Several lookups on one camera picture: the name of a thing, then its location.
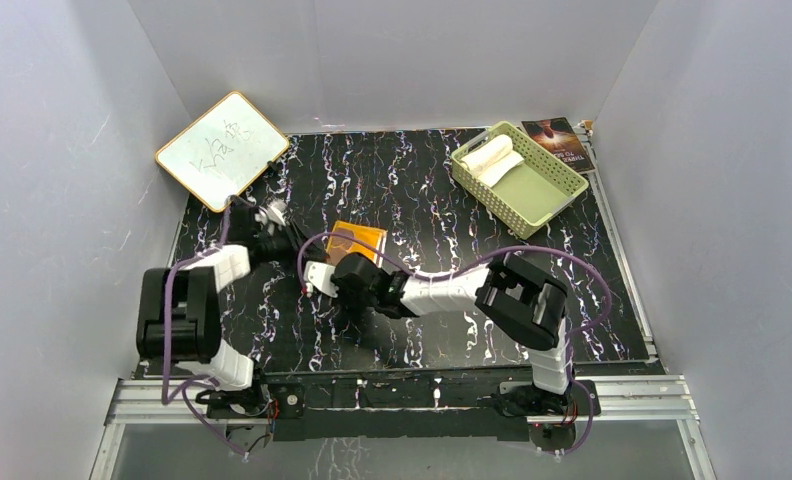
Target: book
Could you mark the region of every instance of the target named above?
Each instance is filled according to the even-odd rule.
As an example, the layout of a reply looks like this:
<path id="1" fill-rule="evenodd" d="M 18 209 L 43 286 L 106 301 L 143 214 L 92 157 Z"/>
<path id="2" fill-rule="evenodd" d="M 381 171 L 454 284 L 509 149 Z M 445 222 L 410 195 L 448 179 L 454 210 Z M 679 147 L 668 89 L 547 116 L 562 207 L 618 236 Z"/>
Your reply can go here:
<path id="1" fill-rule="evenodd" d="M 387 238 L 387 230 L 380 228 L 365 227 L 362 225 L 355 225 L 354 223 L 344 222 L 338 220 L 334 224 L 332 232 L 342 233 L 343 235 L 357 238 L 362 242 L 375 247 L 378 251 L 384 251 L 384 241 Z M 381 266 L 381 258 L 372 250 L 362 247 L 351 240 L 346 240 L 340 237 L 328 237 L 328 243 L 325 247 L 325 253 L 328 254 L 328 263 L 337 265 L 337 263 L 346 255 L 358 252 L 361 255 L 372 260 L 377 266 Z"/>
<path id="2" fill-rule="evenodd" d="M 586 173 L 596 169 L 566 118 L 523 122 L 523 127 L 529 137 L 573 170 Z"/>

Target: orange box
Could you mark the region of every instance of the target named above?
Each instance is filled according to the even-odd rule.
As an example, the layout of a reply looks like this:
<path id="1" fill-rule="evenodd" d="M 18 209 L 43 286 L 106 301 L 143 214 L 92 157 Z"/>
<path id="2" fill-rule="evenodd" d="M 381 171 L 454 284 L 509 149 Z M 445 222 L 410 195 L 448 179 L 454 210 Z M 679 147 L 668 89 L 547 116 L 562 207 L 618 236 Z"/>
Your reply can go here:
<path id="1" fill-rule="evenodd" d="M 384 241 L 387 239 L 387 230 L 374 227 L 364 227 L 353 223 L 338 220 L 331 229 L 334 233 L 357 238 L 358 240 L 374 246 L 379 251 L 384 251 Z M 358 252 L 372 260 L 376 265 L 381 266 L 381 259 L 372 250 L 362 247 L 355 242 L 338 237 L 328 237 L 328 244 L 325 253 L 328 254 L 328 263 L 337 265 L 343 257 L 350 253 Z"/>

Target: table top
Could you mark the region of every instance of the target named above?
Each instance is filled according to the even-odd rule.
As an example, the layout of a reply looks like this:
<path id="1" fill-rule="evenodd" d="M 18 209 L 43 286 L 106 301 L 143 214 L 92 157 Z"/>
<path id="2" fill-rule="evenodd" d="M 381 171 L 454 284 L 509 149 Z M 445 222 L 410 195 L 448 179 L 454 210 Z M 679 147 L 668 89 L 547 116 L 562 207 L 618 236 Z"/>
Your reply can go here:
<path id="1" fill-rule="evenodd" d="M 337 220 L 388 231 L 385 252 L 410 267 L 449 271 L 499 247 L 518 245 L 500 221 L 452 179 L 449 154 L 479 129 L 298 135 L 279 171 L 245 196 L 287 202 L 310 234 Z M 175 259 L 218 238 L 220 215 L 191 196 Z M 594 192 L 588 189 L 528 242 L 579 256 L 611 287 L 614 311 L 574 340 L 575 361 L 648 359 L 643 335 Z M 568 318 L 596 318 L 603 293 L 566 260 L 526 256 L 570 287 Z M 328 297 L 301 295 L 293 269 L 260 265 L 220 295 L 225 338 L 267 372 L 448 368 L 527 363 L 525 349 L 478 311 L 392 320 L 350 318 Z"/>

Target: rolled towel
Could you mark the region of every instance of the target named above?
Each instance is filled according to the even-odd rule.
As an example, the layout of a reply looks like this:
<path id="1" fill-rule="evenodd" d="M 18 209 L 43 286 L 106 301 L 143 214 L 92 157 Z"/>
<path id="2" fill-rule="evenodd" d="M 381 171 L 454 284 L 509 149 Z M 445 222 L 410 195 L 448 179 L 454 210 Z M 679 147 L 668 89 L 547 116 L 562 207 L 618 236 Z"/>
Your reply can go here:
<path id="1" fill-rule="evenodd" d="M 494 185 L 499 183 L 499 180 L 502 180 L 502 177 L 504 177 L 506 173 L 511 171 L 511 169 L 517 165 L 521 165 L 523 161 L 524 159 L 522 155 L 517 152 L 511 152 L 508 155 L 505 155 L 502 160 L 499 160 L 493 165 L 487 167 L 487 169 L 485 169 L 484 172 L 479 175 L 478 180 L 488 187 L 493 188 Z"/>
<path id="2" fill-rule="evenodd" d="M 508 135 L 499 135 L 470 152 L 461 160 L 467 170 L 475 177 L 479 177 L 488 167 L 514 151 L 514 143 Z"/>

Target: green basket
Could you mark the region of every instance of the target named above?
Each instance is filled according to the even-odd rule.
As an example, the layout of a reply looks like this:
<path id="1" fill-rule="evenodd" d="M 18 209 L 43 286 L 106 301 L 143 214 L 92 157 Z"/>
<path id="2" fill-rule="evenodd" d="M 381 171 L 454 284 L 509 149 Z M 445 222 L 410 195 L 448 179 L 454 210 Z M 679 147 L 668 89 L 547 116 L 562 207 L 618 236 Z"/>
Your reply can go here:
<path id="1" fill-rule="evenodd" d="M 525 163 L 514 167 L 493 188 L 478 181 L 461 160 L 498 135 L 508 135 Z M 527 239 L 576 197 L 587 180 L 510 122 L 499 122 L 452 152 L 455 181 L 490 209 L 519 238 Z"/>

